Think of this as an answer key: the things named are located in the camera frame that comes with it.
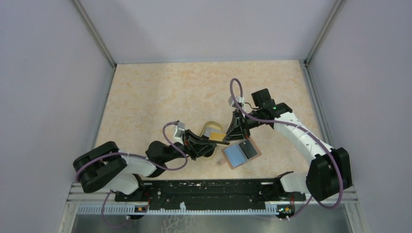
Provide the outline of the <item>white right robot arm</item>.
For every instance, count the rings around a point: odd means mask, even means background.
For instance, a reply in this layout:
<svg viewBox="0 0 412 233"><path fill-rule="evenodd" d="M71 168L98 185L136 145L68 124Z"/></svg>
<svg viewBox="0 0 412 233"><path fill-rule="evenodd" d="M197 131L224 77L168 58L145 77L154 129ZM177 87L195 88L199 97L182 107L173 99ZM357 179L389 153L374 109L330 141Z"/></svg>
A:
<svg viewBox="0 0 412 233"><path fill-rule="evenodd" d="M243 97L229 99L235 110L223 141L248 139L252 129L269 125L286 137L309 165L308 172L281 175L280 183L274 186L275 197L286 200L293 192L300 192L310 193L316 201L335 194L341 198L343 191L353 185L348 152L344 148L335 149L315 136L287 104L276 103L267 88L251 96L256 108L249 113L242 107Z"/></svg>

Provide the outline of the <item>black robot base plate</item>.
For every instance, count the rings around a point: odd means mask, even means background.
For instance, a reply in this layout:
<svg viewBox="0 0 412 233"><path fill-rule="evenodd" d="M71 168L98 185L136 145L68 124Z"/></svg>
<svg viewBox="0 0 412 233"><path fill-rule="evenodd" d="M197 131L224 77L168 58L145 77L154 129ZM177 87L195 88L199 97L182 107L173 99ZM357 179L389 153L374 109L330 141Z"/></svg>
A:
<svg viewBox="0 0 412 233"><path fill-rule="evenodd" d="M152 180L130 195L115 193L115 201L149 201L150 210L262 210L267 201L305 201L305 194L286 192L278 178L224 180Z"/></svg>

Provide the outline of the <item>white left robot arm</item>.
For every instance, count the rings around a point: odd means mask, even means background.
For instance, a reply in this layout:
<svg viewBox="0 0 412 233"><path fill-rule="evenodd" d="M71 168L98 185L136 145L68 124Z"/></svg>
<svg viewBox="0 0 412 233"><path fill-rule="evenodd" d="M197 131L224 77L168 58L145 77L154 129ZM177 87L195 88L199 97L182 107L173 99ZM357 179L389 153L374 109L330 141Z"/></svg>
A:
<svg viewBox="0 0 412 233"><path fill-rule="evenodd" d="M106 188L139 201L146 194L141 176L155 178L165 171L181 170L190 159L210 157L216 147L206 137L185 130L169 145L152 142L144 156L122 152L114 141L108 141L76 158L72 165L85 193Z"/></svg>

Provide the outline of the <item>gold VIP credit card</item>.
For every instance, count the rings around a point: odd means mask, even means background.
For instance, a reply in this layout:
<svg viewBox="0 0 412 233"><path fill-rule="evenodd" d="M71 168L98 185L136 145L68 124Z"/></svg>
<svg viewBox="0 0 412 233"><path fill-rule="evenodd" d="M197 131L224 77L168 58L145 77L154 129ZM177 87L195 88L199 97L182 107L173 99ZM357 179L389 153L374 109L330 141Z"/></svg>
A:
<svg viewBox="0 0 412 233"><path fill-rule="evenodd" d="M210 141L215 141L219 143L223 143L224 139L226 137L225 133L220 133L220 132L211 132L209 136Z"/></svg>

